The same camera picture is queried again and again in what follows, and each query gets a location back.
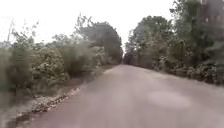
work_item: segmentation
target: road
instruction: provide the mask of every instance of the road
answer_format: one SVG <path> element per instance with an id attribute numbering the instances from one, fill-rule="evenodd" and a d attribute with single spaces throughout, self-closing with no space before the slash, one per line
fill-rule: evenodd
<path id="1" fill-rule="evenodd" d="M 120 65 L 31 124 L 32 128 L 224 128 L 224 90 Z"/>

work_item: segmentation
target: utility pole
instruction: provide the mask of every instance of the utility pole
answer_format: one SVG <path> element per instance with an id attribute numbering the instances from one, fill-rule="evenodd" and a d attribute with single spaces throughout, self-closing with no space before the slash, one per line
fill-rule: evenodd
<path id="1" fill-rule="evenodd" d="M 12 19 L 11 20 L 11 23 L 10 23 L 10 26 L 9 26 L 9 33 L 8 33 L 8 36 L 7 36 L 7 42 L 9 43 L 10 41 L 10 36 L 13 32 L 13 26 L 14 26 L 14 20 Z"/>

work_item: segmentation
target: green foliage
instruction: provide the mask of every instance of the green foliage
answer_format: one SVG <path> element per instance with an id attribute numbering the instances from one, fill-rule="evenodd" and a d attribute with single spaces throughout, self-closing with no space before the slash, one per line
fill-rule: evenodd
<path id="1" fill-rule="evenodd" d="M 91 18 L 78 18 L 75 34 L 81 35 L 85 40 L 91 42 L 91 46 L 104 47 L 106 54 L 114 63 L 120 63 L 123 51 L 121 49 L 121 38 L 115 28 L 107 22 L 94 23 Z"/>
<path id="2" fill-rule="evenodd" d="M 116 30 L 85 16 L 77 21 L 71 36 L 55 35 L 50 43 L 35 43 L 36 25 L 14 32 L 12 44 L 1 42 L 0 91 L 10 92 L 14 100 L 48 95 L 63 87 L 69 77 L 82 77 L 99 66 L 118 63 L 122 50 Z"/>
<path id="3" fill-rule="evenodd" d="M 210 16 L 212 4 L 176 0 L 173 24 L 163 17 L 143 18 L 126 43 L 124 62 L 223 84 L 223 30 Z"/>
<path id="4" fill-rule="evenodd" d="M 46 94 L 67 79 L 64 61 L 56 48 L 35 44 L 30 50 L 30 72 L 32 93 Z"/>

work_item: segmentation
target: asphalt road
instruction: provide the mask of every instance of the asphalt road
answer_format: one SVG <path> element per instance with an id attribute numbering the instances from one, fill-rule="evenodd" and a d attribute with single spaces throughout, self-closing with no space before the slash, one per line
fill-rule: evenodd
<path id="1" fill-rule="evenodd" d="M 32 128 L 224 128 L 224 90 L 120 65 Z"/>

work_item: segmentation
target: overcast sky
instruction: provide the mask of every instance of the overcast sky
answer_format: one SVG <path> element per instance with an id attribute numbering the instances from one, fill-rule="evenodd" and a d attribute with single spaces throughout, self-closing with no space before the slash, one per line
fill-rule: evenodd
<path id="1" fill-rule="evenodd" d="M 37 42 L 50 41 L 55 34 L 70 35 L 77 16 L 92 16 L 94 21 L 107 21 L 122 37 L 148 15 L 170 18 L 173 0 L 0 0 L 0 40 L 6 40 L 11 19 L 16 29 L 24 22 L 32 26 L 39 21 Z"/>

